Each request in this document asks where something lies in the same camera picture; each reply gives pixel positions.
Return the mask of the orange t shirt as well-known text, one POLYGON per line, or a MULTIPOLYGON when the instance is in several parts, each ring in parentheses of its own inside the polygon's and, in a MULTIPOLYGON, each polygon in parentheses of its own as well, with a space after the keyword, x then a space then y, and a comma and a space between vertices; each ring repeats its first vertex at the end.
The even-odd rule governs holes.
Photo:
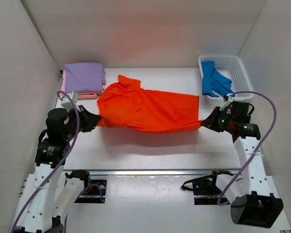
POLYGON ((98 98, 99 125, 127 127, 143 133, 179 133, 197 130, 199 96, 148 90, 141 81, 118 76, 98 98))

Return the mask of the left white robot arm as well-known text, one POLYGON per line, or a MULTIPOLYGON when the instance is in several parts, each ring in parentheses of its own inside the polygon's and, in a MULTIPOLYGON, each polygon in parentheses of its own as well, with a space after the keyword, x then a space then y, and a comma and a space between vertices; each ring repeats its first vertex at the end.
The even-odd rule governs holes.
POLYGON ((19 211, 11 227, 12 233, 64 233, 66 218, 75 200, 92 185, 89 172, 74 170, 66 173, 59 191, 60 176, 67 156, 80 132, 91 132, 101 116, 88 112, 82 105, 71 110, 55 108, 48 112, 46 129, 38 139, 33 183, 27 183, 32 193, 19 211))

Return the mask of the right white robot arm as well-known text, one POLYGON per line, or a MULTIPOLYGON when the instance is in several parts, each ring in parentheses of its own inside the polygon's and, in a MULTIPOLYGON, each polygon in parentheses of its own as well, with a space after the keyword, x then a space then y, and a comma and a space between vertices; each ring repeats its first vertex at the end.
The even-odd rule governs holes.
POLYGON ((234 224, 269 229, 283 210, 283 201, 269 186, 260 143, 259 127, 250 122, 254 106, 248 102, 228 100, 216 106, 201 126, 232 136, 241 169, 235 174, 219 174, 215 186, 230 203, 234 224))

